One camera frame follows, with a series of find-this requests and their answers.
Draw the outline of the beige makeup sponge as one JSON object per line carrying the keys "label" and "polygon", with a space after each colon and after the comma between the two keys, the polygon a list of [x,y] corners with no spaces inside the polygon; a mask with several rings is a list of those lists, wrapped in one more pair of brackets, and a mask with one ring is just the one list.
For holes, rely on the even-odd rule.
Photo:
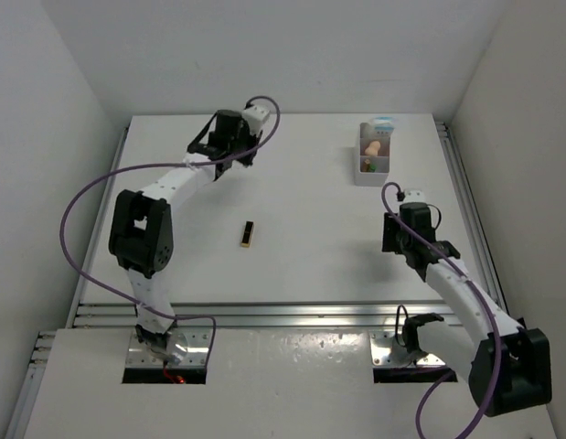
{"label": "beige makeup sponge", "polygon": [[381,150],[381,142],[379,140],[373,140],[365,148],[363,155],[376,157],[380,155],[380,150]]}

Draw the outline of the black gold lipstick case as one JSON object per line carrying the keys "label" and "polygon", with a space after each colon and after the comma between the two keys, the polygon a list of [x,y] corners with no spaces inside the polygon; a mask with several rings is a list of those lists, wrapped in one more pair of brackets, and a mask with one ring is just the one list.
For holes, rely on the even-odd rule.
{"label": "black gold lipstick case", "polygon": [[242,248],[249,248],[251,246],[253,231],[254,231],[254,222],[247,221],[244,225],[244,229],[240,240],[240,246]]}

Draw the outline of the clear cotton pad pouch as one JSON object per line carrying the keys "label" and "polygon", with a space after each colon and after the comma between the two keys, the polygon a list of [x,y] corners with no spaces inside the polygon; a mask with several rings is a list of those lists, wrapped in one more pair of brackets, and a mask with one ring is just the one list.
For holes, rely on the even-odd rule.
{"label": "clear cotton pad pouch", "polygon": [[390,137],[395,129],[394,119],[389,116],[376,116],[360,125],[360,137]]}

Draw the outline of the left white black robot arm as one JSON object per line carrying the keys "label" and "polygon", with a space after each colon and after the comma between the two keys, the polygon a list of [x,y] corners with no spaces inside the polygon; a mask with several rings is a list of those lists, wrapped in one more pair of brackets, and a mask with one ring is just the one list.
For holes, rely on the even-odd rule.
{"label": "left white black robot arm", "polygon": [[154,353],[172,353],[175,312],[161,272],[174,252],[173,216],[204,186],[218,180],[237,161],[252,164],[251,151],[270,117],[263,106],[248,104],[241,112],[217,111],[187,146],[183,165],[138,191],[121,191],[114,205],[109,252],[128,276],[136,306],[136,335]]}

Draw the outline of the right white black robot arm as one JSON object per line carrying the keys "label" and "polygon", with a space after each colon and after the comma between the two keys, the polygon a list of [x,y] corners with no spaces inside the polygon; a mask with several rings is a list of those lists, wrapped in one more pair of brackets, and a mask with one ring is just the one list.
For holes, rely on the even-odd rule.
{"label": "right white black robot arm", "polygon": [[460,252],[451,242],[437,240],[427,203],[405,202],[398,213],[384,215],[382,250],[403,256],[467,333],[453,334],[436,313],[410,316],[401,331],[410,356],[426,353],[442,360],[467,382],[488,417],[551,401],[548,338],[509,316],[471,279]]}

